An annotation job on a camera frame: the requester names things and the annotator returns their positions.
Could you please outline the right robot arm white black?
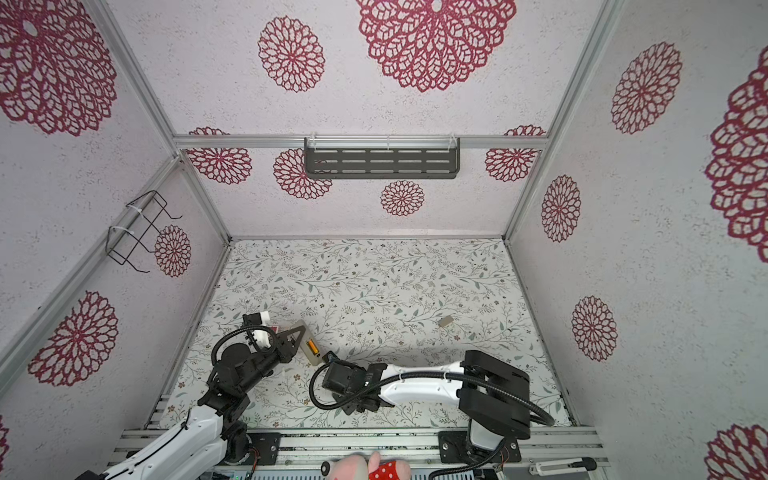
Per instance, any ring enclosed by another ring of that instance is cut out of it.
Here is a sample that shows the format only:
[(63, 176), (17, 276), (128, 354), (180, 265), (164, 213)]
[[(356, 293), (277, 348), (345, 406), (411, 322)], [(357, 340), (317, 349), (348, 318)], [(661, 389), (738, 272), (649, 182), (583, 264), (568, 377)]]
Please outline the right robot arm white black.
[(404, 403), (439, 403), (470, 419), (470, 438), (477, 447), (495, 437), (530, 438), (534, 412), (529, 408), (529, 375), (479, 350), (468, 350), (462, 360), (437, 367), (372, 363), (364, 368), (332, 352), (323, 361), (310, 389), (323, 379), (322, 388), (334, 399), (325, 410), (352, 415)]

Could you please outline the beige remote control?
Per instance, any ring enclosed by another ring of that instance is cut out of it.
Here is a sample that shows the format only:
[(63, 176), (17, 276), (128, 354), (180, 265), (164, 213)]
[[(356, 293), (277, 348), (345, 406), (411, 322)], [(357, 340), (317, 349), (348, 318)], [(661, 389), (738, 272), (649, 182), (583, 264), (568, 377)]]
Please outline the beige remote control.
[(323, 354), (308, 327), (303, 328), (300, 349), (312, 366), (318, 366), (323, 362)]

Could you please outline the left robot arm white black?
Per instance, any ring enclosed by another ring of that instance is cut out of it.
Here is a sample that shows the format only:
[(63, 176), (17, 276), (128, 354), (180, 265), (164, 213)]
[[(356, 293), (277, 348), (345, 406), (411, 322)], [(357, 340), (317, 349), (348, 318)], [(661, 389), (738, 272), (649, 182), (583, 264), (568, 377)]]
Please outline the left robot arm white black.
[(208, 390), (184, 419), (133, 456), (102, 473), (87, 470), (81, 479), (196, 479), (222, 461), (249, 453), (247, 424), (241, 416), (249, 392), (280, 364), (293, 360), (304, 326), (274, 332), (245, 325), (225, 334), (211, 350)]

